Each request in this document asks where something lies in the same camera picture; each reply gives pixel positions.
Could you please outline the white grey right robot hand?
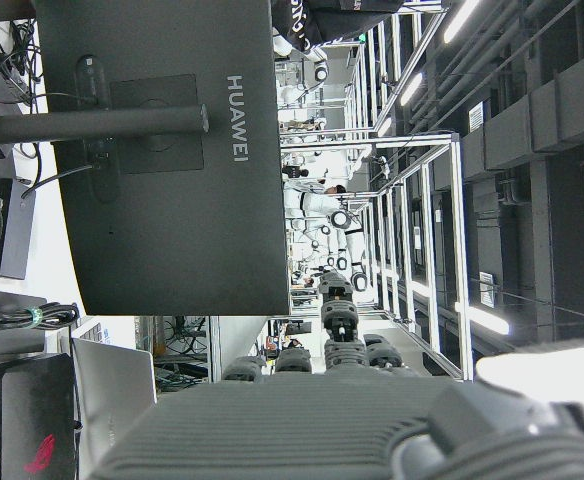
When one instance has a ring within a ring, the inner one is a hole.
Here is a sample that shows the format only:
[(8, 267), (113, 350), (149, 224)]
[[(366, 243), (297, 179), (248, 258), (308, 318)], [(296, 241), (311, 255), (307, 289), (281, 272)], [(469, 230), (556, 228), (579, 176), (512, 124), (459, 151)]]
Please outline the white grey right robot hand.
[(418, 375), (358, 338), (353, 289), (321, 276), (324, 372), (301, 349), (269, 376), (238, 359), (151, 408), (93, 477), (584, 479), (584, 341), (482, 359), (471, 381)]

